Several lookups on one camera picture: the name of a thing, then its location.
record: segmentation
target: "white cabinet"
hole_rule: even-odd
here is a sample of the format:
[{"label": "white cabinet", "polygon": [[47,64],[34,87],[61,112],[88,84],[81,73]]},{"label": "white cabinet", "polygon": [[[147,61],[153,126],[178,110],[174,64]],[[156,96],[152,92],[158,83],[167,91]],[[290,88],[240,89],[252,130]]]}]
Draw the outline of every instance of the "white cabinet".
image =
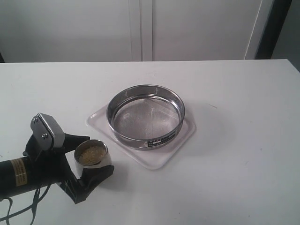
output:
[{"label": "white cabinet", "polygon": [[6,62],[254,58],[272,0],[0,2]]}]

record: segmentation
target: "grain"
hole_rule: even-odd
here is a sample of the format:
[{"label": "grain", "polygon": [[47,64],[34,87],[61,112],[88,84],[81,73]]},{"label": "grain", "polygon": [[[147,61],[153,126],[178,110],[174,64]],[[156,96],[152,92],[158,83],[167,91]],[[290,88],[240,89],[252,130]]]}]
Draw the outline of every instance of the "grain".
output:
[{"label": "grain", "polygon": [[80,155],[78,161],[80,164],[93,165],[106,155],[106,150],[102,147],[89,147]]}]

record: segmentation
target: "sieve label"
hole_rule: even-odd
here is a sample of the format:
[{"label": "sieve label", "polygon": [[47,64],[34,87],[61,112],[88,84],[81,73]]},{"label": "sieve label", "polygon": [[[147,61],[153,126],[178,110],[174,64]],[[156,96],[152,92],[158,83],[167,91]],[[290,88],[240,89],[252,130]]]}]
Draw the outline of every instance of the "sieve label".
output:
[{"label": "sieve label", "polygon": [[10,162],[13,165],[15,171],[16,186],[18,187],[27,184],[27,173],[24,162],[20,158],[13,159]]},{"label": "sieve label", "polygon": [[171,140],[172,138],[175,137],[176,132],[174,131],[173,133],[171,133],[169,136],[158,139],[158,140],[154,140],[151,142],[147,142],[148,147],[154,147],[154,146],[158,146],[161,144],[164,144],[166,142],[168,142],[169,140]]}]

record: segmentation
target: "black cable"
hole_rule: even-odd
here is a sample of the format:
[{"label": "black cable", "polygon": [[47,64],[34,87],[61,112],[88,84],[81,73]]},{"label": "black cable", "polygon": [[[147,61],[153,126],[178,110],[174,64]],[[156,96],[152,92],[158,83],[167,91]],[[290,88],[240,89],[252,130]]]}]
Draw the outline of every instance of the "black cable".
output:
[{"label": "black cable", "polygon": [[12,207],[13,200],[12,200],[11,198],[4,198],[4,199],[9,200],[9,208],[8,208],[7,216],[6,216],[6,217],[0,218],[0,222],[6,220],[6,224],[8,225],[8,224],[9,224],[8,220],[9,220],[10,218],[15,217],[15,216],[18,216],[18,215],[20,215],[21,213],[24,213],[24,212],[26,212],[26,211],[28,211],[28,210],[31,209],[31,210],[32,210],[32,222],[31,222],[30,225],[32,225],[32,223],[33,223],[33,221],[34,221],[34,218],[35,218],[35,213],[36,213],[36,210],[37,210],[37,205],[38,205],[38,203],[46,196],[46,194],[48,193],[48,191],[49,191],[49,189],[50,189],[50,186],[51,186],[51,183],[48,184],[46,190],[44,191],[44,193],[42,194],[42,196],[41,196],[40,198],[38,198],[38,197],[39,197],[39,194],[40,194],[40,188],[38,188],[38,189],[36,190],[36,192],[34,193],[33,201],[32,201],[32,204],[31,204],[30,206],[28,206],[28,207],[26,207],[26,208],[24,208],[24,209],[22,209],[22,210],[20,210],[20,211],[18,211],[18,212],[15,212],[15,213],[13,213],[13,214],[10,214],[10,215],[9,215],[9,212],[10,212],[10,209],[11,209],[11,207]]}]

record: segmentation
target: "small metal cup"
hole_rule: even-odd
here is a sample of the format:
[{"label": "small metal cup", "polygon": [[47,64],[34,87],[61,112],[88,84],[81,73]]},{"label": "small metal cup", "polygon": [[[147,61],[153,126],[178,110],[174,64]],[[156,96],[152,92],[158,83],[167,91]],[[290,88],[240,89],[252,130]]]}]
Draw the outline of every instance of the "small metal cup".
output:
[{"label": "small metal cup", "polygon": [[[89,147],[102,147],[104,150],[106,150],[106,154],[102,158],[100,158],[97,162],[93,163],[92,165],[88,165],[88,164],[85,165],[79,162],[79,157],[81,156],[83,151],[88,149]],[[101,168],[103,166],[112,164],[112,159],[108,152],[108,148],[106,144],[104,144],[102,141],[99,140],[87,140],[81,143],[74,151],[74,159],[76,162],[76,170],[80,176],[84,168],[95,169],[95,168]]]}]

